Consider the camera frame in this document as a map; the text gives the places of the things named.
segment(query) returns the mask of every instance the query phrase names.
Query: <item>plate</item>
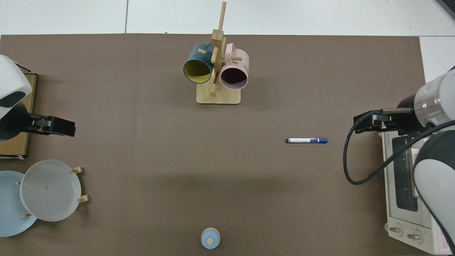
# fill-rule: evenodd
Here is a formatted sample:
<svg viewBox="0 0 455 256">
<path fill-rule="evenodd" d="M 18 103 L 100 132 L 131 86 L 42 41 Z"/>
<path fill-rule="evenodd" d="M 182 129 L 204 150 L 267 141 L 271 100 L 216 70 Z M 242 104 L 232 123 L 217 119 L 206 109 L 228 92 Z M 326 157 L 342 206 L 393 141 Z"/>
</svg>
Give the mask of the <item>plate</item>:
<svg viewBox="0 0 455 256">
<path fill-rule="evenodd" d="M 14 236 L 28 229 L 36 220 L 28 214 L 20 200 L 20 182 L 24 175 L 15 171 L 0 172 L 0 237 Z"/>
<path fill-rule="evenodd" d="M 59 221 L 70 216 L 81 198 L 77 175 L 65 163 L 44 160 L 25 173 L 20 185 L 20 199 L 31 214 L 46 221 Z"/>
</svg>

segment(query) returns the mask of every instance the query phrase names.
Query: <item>mug handle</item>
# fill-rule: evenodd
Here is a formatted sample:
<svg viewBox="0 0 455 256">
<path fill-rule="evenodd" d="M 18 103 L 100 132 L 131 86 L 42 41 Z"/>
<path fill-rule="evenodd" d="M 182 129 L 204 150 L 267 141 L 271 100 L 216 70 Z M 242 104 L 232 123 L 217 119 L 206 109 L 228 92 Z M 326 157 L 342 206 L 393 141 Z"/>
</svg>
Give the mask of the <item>mug handle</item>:
<svg viewBox="0 0 455 256">
<path fill-rule="evenodd" d="M 235 51 L 235 46 L 233 43 L 226 45 L 226 53 L 224 54 L 224 60 L 226 61 L 226 65 L 232 65 L 232 53 Z"/>
</svg>

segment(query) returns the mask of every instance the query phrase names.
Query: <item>marker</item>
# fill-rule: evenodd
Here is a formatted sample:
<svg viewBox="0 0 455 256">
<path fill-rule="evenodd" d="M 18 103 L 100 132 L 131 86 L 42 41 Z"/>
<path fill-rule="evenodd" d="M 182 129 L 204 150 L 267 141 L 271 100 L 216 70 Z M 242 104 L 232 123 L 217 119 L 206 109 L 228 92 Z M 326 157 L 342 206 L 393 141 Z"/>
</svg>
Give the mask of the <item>marker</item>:
<svg viewBox="0 0 455 256">
<path fill-rule="evenodd" d="M 286 143 L 327 143 L 328 138 L 287 138 Z"/>
</svg>

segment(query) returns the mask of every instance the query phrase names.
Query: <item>black cable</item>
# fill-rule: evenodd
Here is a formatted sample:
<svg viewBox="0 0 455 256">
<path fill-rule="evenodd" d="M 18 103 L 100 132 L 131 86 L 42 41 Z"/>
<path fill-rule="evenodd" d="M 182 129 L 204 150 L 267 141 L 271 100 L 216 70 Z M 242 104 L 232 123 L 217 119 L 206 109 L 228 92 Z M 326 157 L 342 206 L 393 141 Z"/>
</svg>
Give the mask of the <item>black cable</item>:
<svg viewBox="0 0 455 256">
<path fill-rule="evenodd" d="M 346 179 L 353 185 L 362 185 L 362 184 L 365 184 L 367 182 L 369 182 L 372 178 L 376 177 L 387 165 L 389 165 L 395 158 L 397 158 L 401 153 L 403 153 L 405 150 L 407 150 L 408 148 L 410 148 L 412 145 L 414 145 L 416 142 L 418 142 L 419 140 L 427 137 L 428 135 L 432 134 L 432 133 L 435 133 L 439 130 L 442 130 L 446 127 L 449 127 L 449 126 L 452 126 L 452 125 L 455 125 L 455 120 L 452 120 L 452 121 L 448 121 L 446 123 L 443 123 L 443 124 L 440 124 L 440 125 L 437 125 L 429 130 L 426 130 L 424 132 L 422 132 L 421 134 L 419 134 L 417 137 L 413 138 L 411 141 L 409 141 L 409 143 L 407 143 L 406 145 L 404 145 L 403 147 L 399 148 L 395 153 L 393 153 L 389 158 L 387 158 L 374 172 L 372 172 L 370 175 L 368 175 L 368 177 L 366 177 L 365 179 L 362 179 L 362 180 L 358 180 L 358 181 L 355 181 L 355 180 L 352 180 L 351 177 L 349 176 L 349 173 L 348 173 L 348 167 L 347 167 L 347 164 L 346 164 L 346 157 L 347 157 L 347 152 L 348 152 L 348 145 L 349 145 L 349 140 L 351 139 L 351 135 L 352 133 L 355 131 L 355 129 L 357 128 L 357 126 L 360 124 L 360 122 L 362 122 L 363 120 L 365 120 L 366 118 L 369 118 L 371 117 L 372 115 L 376 115 L 376 114 L 380 114 L 382 113 L 382 110 L 371 110 L 367 113 L 365 113 L 365 115 L 361 116 L 351 127 L 351 129 L 349 130 L 349 133 L 348 133 L 348 136 L 346 137 L 346 141 L 344 142 L 344 149 L 343 149 L 343 169 L 344 169 L 344 175 L 346 176 Z"/>
</svg>

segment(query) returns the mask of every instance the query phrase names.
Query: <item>pink mug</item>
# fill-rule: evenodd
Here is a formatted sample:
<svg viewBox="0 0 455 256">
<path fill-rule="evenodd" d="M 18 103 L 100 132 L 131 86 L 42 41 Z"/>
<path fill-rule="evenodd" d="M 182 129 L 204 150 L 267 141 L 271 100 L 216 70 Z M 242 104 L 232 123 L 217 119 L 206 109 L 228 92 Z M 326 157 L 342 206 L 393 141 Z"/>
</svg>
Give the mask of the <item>pink mug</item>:
<svg viewBox="0 0 455 256">
<path fill-rule="evenodd" d="M 244 50 L 235 49 L 234 44 L 226 45 L 226 64 L 221 68 L 220 82 L 225 87 L 238 90 L 248 84 L 250 58 Z"/>
</svg>

